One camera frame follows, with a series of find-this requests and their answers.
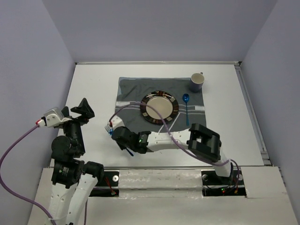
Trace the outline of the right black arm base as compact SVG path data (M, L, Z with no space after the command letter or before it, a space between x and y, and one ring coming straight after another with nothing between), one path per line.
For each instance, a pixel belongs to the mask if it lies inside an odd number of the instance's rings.
M202 195L204 197L246 196L242 171L234 170L233 177L224 178L214 170L202 171Z

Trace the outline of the dark rimmed dinner plate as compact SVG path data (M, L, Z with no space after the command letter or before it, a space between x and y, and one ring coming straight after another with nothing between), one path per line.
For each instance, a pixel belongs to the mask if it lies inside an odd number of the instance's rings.
M144 96L140 105L140 112L148 122L155 125L162 125L163 122L160 116L148 106L157 110L165 123L173 121L179 113L177 99L162 90L157 90Z

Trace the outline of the purple white cup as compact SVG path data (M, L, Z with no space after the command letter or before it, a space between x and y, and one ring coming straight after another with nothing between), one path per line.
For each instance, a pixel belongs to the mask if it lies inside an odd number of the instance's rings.
M192 92L199 92L202 89L204 81L205 79L203 76L203 72L192 74L189 81L189 89Z

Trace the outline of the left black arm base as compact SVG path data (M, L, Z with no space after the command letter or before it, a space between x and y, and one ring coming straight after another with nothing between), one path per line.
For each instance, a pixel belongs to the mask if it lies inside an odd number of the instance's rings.
M119 170L105 170L103 179L93 188L90 197L118 197L119 178Z

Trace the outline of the blue metal spoon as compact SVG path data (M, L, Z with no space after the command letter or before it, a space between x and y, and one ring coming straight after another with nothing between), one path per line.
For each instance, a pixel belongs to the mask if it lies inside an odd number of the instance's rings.
M189 95L187 93L183 94L182 100L185 102L185 105L186 105L186 125L189 126L189 118L188 118Z

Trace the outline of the blue metal fork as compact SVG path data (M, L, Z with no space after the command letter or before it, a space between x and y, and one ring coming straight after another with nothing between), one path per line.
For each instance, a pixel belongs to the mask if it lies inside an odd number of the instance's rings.
M112 129L109 125L106 125L106 126L105 126L105 130L108 132L108 134L109 134L110 136L112 136L112 134L113 134L113 129ZM125 146L119 145L119 144L118 144L118 146L120 147L121 150L126 150L132 157L134 156L133 153L132 153L128 148L126 148Z

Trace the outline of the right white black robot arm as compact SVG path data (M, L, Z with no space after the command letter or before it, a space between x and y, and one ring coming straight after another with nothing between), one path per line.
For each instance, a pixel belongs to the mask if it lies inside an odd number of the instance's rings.
M220 135L200 124L193 123L189 129L170 133L151 131L134 133L125 126L119 126L111 133L112 139L121 150L129 149L145 154L180 149L212 165L219 183L226 184L233 178L232 163L221 151Z

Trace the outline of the grey striped cloth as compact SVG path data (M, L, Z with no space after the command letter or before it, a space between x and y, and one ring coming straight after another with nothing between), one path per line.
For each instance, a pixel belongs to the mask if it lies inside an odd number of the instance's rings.
M189 79L120 78L115 111L133 132L181 131L207 125L203 94L189 89Z

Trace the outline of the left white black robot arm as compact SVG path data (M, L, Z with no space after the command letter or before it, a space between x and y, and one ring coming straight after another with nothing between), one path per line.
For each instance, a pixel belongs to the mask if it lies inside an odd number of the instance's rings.
M102 164L80 160L86 152L81 127L94 116L85 98L76 107L45 114L47 127L63 131L51 144L54 167L47 225L76 225L93 188L103 182Z

